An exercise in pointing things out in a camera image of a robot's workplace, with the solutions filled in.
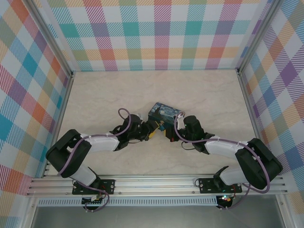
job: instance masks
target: small box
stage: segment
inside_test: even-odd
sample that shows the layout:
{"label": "small box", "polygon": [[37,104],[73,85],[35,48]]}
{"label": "small box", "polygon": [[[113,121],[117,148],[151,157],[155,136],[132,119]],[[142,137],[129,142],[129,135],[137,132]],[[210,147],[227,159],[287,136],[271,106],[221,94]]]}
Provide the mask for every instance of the small box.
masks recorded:
{"label": "small box", "polygon": [[160,130],[164,131],[174,126],[174,117],[177,116],[179,112],[181,112],[181,110],[157,102],[150,110],[148,119],[156,121],[160,126]]}

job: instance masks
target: aluminum frame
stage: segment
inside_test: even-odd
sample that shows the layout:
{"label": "aluminum frame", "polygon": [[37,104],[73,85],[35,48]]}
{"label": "aluminum frame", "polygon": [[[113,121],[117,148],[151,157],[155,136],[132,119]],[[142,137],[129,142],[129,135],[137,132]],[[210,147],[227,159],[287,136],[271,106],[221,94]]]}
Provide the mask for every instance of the aluminum frame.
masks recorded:
{"label": "aluminum frame", "polygon": [[[60,128],[61,128],[61,124],[62,124],[62,121],[63,121],[63,117],[64,117],[64,114],[65,114],[65,111],[66,111],[66,108],[67,108],[67,102],[68,102],[68,99],[69,99],[71,91],[72,91],[74,77],[75,77],[75,74],[73,74],[72,77],[68,79],[67,87],[66,87],[66,94],[65,94],[65,97],[63,99],[62,107],[61,107],[59,117],[58,117],[58,121],[57,121],[57,124],[56,124],[55,129],[54,129],[54,135],[53,135],[51,145],[54,145],[55,142],[57,142],[59,132],[60,132]],[[48,165],[48,161],[45,159],[44,164],[42,165],[44,168],[41,169],[40,177],[44,176],[44,174],[47,170],[47,165]]]}
{"label": "aluminum frame", "polygon": [[246,104],[246,107],[247,107],[247,110],[248,110],[249,118],[250,118],[250,121],[251,121],[251,124],[252,124],[252,127],[253,127],[253,131],[255,133],[256,138],[262,139],[261,133],[259,131],[259,127],[257,125],[257,119],[256,119],[256,116],[255,116],[255,113],[254,113],[252,105],[250,104],[250,101],[249,101],[249,95],[247,93],[244,80],[243,80],[242,76],[239,74],[239,72],[237,70],[236,70],[236,73],[237,73],[237,79],[238,79],[238,82],[239,82],[239,85],[241,87],[242,94],[243,94],[243,97],[244,97],[244,100],[245,100],[245,104]]}
{"label": "aluminum frame", "polygon": [[[114,179],[115,190],[113,196],[134,197],[134,196],[220,196],[225,193],[200,194],[194,181],[198,178],[213,178],[213,174],[172,174],[172,175],[105,175],[101,179]],[[56,176],[33,179],[28,197],[79,197],[72,195],[72,179]],[[247,188],[242,187],[244,195]],[[277,176],[272,180],[270,191],[267,194],[287,194],[287,187],[283,177]],[[250,191],[249,195],[259,195]]]}

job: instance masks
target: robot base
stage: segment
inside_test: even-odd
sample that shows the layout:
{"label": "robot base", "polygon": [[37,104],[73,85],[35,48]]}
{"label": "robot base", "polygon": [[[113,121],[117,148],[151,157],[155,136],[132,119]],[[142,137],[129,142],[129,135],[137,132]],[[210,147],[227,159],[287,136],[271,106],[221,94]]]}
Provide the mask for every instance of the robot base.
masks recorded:
{"label": "robot base", "polygon": [[213,178],[199,178],[200,193],[241,193],[242,187],[237,184],[216,186]]}
{"label": "robot base", "polygon": [[[99,180],[98,185],[100,186],[98,189],[106,191],[109,195],[114,194],[115,189],[115,180]],[[99,195],[98,191],[94,191],[91,189],[87,189],[77,183],[76,181],[73,183],[73,195]]]}

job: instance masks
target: yellow component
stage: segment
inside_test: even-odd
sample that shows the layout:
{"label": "yellow component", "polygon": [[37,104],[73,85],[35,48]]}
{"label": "yellow component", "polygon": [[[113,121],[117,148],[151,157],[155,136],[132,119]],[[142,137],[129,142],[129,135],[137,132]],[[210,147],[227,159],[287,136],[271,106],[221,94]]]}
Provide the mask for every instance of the yellow component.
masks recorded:
{"label": "yellow component", "polygon": [[160,125],[157,122],[156,122],[156,124],[157,124],[158,127],[154,130],[154,132],[152,132],[151,134],[149,134],[149,139],[151,139],[155,135],[156,130],[159,129],[159,127],[160,127]]}

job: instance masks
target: beige marble surface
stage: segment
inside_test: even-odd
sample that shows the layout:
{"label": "beige marble surface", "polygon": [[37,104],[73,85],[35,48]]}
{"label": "beige marble surface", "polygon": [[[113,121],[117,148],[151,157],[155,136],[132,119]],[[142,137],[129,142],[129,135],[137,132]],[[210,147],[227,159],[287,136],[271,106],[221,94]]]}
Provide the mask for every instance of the beige marble surface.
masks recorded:
{"label": "beige marble surface", "polygon": [[[60,136],[71,128],[86,134],[108,132],[122,124],[120,107],[141,113],[145,121],[156,102],[196,115],[205,131],[221,138],[254,137],[234,70],[77,73]],[[181,174],[215,173],[236,162],[183,150],[181,142],[170,142],[157,131],[151,140],[121,151],[89,154],[84,164],[97,174]],[[56,173],[50,169],[49,174]]]}

